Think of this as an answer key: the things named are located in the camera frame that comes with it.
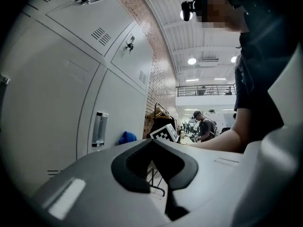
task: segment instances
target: fluorescent light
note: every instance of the fluorescent light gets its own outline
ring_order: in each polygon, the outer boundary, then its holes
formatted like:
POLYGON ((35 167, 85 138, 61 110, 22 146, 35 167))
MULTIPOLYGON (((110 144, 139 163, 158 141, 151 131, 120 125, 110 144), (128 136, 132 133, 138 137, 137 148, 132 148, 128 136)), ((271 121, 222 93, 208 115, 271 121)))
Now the fluorescent light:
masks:
POLYGON ((188 64, 193 65, 197 62, 197 60, 195 58, 190 58, 187 62, 188 64))
POLYGON ((235 63, 237 59, 237 56, 232 57, 232 63, 235 63))
POLYGON ((186 81, 199 81, 199 79, 189 79, 189 80, 186 80, 186 81))
MULTIPOLYGON (((183 12, 182 11, 180 12, 180 17, 181 17, 181 19, 183 19, 183 12)), ((189 20, 191 20, 192 17, 193 17, 193 13, 190 13, 189 20)))

